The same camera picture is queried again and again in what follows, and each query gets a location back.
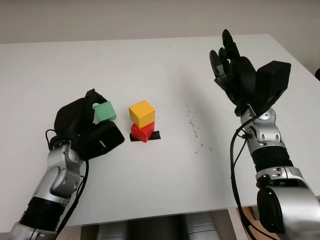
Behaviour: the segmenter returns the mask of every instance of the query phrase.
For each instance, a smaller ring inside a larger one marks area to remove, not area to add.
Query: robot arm
[[[54,136],[48,147],[48,168],[36,188],[27,210],[17,222],[9,240],[54,240],[63,229],[86,185],[88,160],[106,154],[125,139],[112,121],[93,124],[93,104],[107,102],[94,89],[62,107],[55,118]],[[80,167],[86,163],[82,187],[65,215],[58,223],[72,194],[80,185]]]
[[[257,171],[257,207],[260,222],[283,240],[319,239],[320,204],[289,158],[276,113],[271,106],[287,89],[289,63],[272,61],[254,69],[240,56],[228,32],[222,34],[224,48],[212,50],[210,62],[215,82],[236,105],[235,114],[244,130]]]

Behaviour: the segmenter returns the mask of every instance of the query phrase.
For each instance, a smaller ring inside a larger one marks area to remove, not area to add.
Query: wire
[[[250,220],[247,218],[247,216],[245,215],[243,209],[242,209],[242,206],[241,206],[241,202],[240,202],[240,197],[239,197],[239,193],[238,193],[238,188],[237,188],[237,183],[236,183],[236,175],[235,175],[235,166],[236,166],[236,163],[240,157],[240,154],[242,153],[244,147],[245,147],[245,144],[247,142],[247,138],[248,138],[248,135],[244,135],[244,138],[245,138],[245,142],[244,144],[242,145],[242,148],[238,154],[238,156],[236,157],[235,161],[234,161],[234,145],[235,145],[235,140],[237,138],[237,136],[241,137],[239,135],[239,132],[240,131],[244,131],[243,128],[245,126],[247,126],[249,123],[253,122],[254,120],[256,120],[257,118],[259,118],[259,116],[255,116],[251,119],[249,119],[248,121],[246,121],[244,124],[242,124],[234,133],[233,137],[232,137],[232,140],[231,140],[231,143],[230,143],[230,168],[231,168],[231,185],[232,185],[232,191],[233,191],[233,196],[234,196],[234,199],[235,199],[235,202],[237,204],[237,207],[238,207],[238,211],[239,211],[239,215],[240,215],[240,219],[241,219],[241,222],[242,222],[242,225],[243,227],[245,228],[246,232],[248,233],[248,235],[250,236],[250,238],[252,240],[256,240],[256,238],[254,237],[254,235],[252,234],[249,226],[252,226],[255,230],[257,230],[259,233],[265,235],[266,237],[272,239],[272,240],[277,240],[276,238],[262,232],[261,230],[259,230],[258,228],[256,228],[251,222]]]
[[[241,129],[241,131],[244,133],[244,135],[246,135],[246,134],[247,134],[245,130]],[[242,135],[242,136],[240,136],[240,135],[239,135],[239,133],[237,134],[237,136],[238,136],[238,137],[240,137],[240,138],[242,138],[242,139],[244,138],[244,136],[243,136],[243,135]]]
[[[66,215],[64,216],[63,220],[61,221],[57,231],[56,231],[56,237],[55,239],[57,239],[58,235],[61,233],[62,229],[64,229],[65,225],[67,224],[69,218],[71,217],[72,213],[74,212],[74,210],[76,209],[77,205],[78,205],[78,202],[79,202],[79,199],[85,189],[85,186],[86,186],[86,182],[87,182],[87,179],[88,179],[88,174],[89,174],[89,161],[88,160],[85,160],[85,174],[84,174],[84,177],[83,177],[83,180],[82,182],[80,183],[81,184],[81,188],[79,186],[79,192],[77,192],[76,196],[75,196],[75,199],[71,205],[71,207],[69,208],[68,212],[66,213]]]
[[[234,161],[233,168],[235,168],[236,163],[237,163],[237,161],[238,161],[238,159],[239,159],[242,151],[243,151],[244,148],[245,148],[245,145],[246,145],[246,143],[247,143],[247,139],[248,139],[248,137],[247,137],[247,134],[246,134],[245,137],[244,137],[244,143],[243,143],[243,145],[242,145],[242,147],[241,147],[241,150],[240,150],[240,152],[238,153],[238,156],[236,156],[236,159],[235,159],[235,161]]]
[[[84,179],[85,179],[85,177],[83,175],[81,175],[80,177],[82,178],[82,181],[80,182],[78,189],[76,190],[76,196],[79,195],[79,190],[80,190],[82,184],[84,183]]]
[[[50,150],[50,147],[49,147],[50,143],[49,143],[49,139],[48,139],[48,132],[49,131],[52,131],[52,132],[55,132],[55,133],[57,133],[57,132],[54,129],[48,129],[47,131],[45,131],[45,139],[46,139],[46,142],[48,143],[48,148]]]

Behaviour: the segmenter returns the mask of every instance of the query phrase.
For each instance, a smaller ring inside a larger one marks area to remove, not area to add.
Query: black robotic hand
[[[215,82],[236,105],[235,114],[240,117],[246,105],[256,115],[265,113],[287,89],[291,64],[272,61],[257,71],[245,56],[240,56],[229,31],[222,33],[224,48],[219,54],[210,52],[210,62]]]
[[[107,100],[92,89],[85,97],[62,107],[56,114],[54,131],[57,135],[50,140],[49,149],[71,142],[71,149],[89,160],[123,143],[125,138],[113,121],[93,123],[93,104],[105,102]]]

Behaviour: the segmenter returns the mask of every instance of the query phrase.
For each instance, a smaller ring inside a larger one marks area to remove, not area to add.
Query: robot forearm
[[[82,159],[70,143],[53,149],[48,155],[48,169],[36,188],[9,240],[52,240],[61,215],[80,182]]]
[[[248,107],[241,123],[254,113]],[[247,145],[257,171],[257,206],[260,222],[281,239],[319,239],[320,204],[289,158],[270,108],[245,127]]]

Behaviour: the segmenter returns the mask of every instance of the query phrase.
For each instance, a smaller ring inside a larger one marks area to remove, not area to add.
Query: cube
[[[131,134],[132,137],[138,139],[144,143],[146,143],[152,133],[155,130],[155,122],[150,123],[149,125],[139,129],[138,126],[134,123],[131,127]]]
[[[93,109],[100,122],[113,121],[117,118],[116,112],[109,101],[94,106]]]
[[[155,109],[146,100],[129,107],[129,113],[132,122],[134,122],[139,129],[153,123],[156,118]]]

